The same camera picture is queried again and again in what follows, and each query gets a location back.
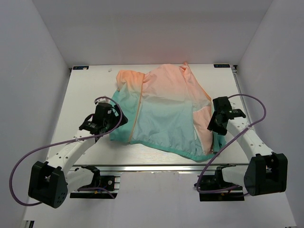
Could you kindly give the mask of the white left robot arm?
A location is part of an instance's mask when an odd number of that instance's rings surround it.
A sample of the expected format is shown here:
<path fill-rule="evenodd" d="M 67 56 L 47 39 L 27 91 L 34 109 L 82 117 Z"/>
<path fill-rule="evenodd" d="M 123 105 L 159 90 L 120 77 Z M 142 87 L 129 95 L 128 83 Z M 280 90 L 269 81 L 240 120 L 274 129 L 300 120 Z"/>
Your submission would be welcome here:
<path fill-rule="evenodd" d="M 106 192 L 98 168 L 72 167 L 101 137 L 127 122 L 118 103 L 96 102 L 95 112 L 83 121 L 73 139 L 64 142 L 64 147 L 45 162 L 38 161 L 32 166 L 28 195 L 56 209 L 73 191 Z"/>

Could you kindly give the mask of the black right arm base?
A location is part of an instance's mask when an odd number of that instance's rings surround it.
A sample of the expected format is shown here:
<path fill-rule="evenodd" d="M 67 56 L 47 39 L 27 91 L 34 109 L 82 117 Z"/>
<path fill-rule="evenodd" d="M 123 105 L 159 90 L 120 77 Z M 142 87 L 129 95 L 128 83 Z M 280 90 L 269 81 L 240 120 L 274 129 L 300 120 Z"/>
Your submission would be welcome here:
<path fill-rule="evenodd" d="M 199 190 L 202 191 L 213 191 L 219 190 L 218 192 L 212 193 L 200 193 L 200 202 L 220 202 L 220 201 L 244 201 L 245 196 L 242 187 L 234 189 L 224 190 L 225 188 L 231 188 L 234 186 L 233 183 L 225 182 L 222 177 L 222 170 L 224 168 L 235 167 L 235 165 L 220 165 L 216 168 L 214 174 L 203 175 L 199 183 Z"/>

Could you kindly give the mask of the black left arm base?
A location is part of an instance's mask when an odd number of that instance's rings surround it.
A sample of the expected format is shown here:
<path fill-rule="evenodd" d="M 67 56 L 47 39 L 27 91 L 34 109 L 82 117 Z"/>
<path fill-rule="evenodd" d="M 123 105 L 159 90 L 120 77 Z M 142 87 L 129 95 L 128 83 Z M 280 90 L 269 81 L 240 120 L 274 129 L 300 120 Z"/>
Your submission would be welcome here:
<path fill-rule="evenodd" d="M 103 172 L 95 166 L 84 165 L 70 170 L 68 187 L 71 199 L 115 199 L 120 188 L 120 174 Z"/>

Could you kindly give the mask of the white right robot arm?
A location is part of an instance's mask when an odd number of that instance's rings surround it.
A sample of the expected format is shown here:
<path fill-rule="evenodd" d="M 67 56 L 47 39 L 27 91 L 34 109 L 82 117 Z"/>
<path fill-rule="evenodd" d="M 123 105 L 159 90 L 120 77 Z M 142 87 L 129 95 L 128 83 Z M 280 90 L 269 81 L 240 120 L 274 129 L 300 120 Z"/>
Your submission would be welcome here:
<path fill-rule="evenodd" d="M 284 192 L 287 187 L 287 157 L 275 153 L 257 135 L 240 109 L 234 109 L 228 97 L 213 100 L 214 113 L 208 129 L 226 135 L 230 133 L 245 153 L 248 166 L 231 164 L 218 166 L 214 182 L 219 189 L 241 186 L 251 196 Z"/>

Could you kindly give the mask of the peach and teal jacket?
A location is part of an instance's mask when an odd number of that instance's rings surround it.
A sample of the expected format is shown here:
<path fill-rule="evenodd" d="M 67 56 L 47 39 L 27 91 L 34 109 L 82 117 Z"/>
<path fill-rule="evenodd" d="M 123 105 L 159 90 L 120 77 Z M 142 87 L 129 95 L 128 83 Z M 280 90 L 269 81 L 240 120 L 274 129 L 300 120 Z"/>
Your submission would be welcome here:
<path fill-rule="evenodd" d="M 190 66 L 164 64 L 148 73 L 120 70 L 113 99 L 128 122 L 110 133 L 121 143 L 142 144 L 195 162 L 213 157 L 225 138 L 208 129 L 213 105 Z"/>

